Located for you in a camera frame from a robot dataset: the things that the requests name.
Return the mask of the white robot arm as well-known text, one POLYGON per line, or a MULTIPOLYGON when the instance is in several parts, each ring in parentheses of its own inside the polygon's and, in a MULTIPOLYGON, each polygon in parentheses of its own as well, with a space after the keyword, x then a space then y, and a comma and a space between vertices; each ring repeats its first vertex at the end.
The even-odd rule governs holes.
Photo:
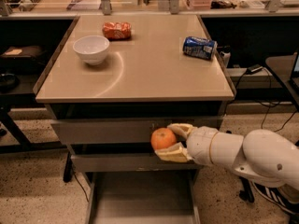
POLYGON ((249 180, 270 202, 298 211, 299 148, 277 133, 258 129, 243 136, 175 123, 154 131, 150 143, 163 161, 220 166, 249 180))

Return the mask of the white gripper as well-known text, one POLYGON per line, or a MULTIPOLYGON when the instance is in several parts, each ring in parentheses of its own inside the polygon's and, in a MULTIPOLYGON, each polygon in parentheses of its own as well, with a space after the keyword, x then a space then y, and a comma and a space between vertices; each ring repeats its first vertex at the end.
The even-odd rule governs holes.
POLYGON ((193 160, 200 165, 211 165, 210 145, 219 132, 215 128, 202 126, 195 128, 189 123, 172 123, 167 126, 174 134, 187 139, 187 148, 181 142, 171 147, 158 149, 155 154, 162 161, 188 162, 193 160))

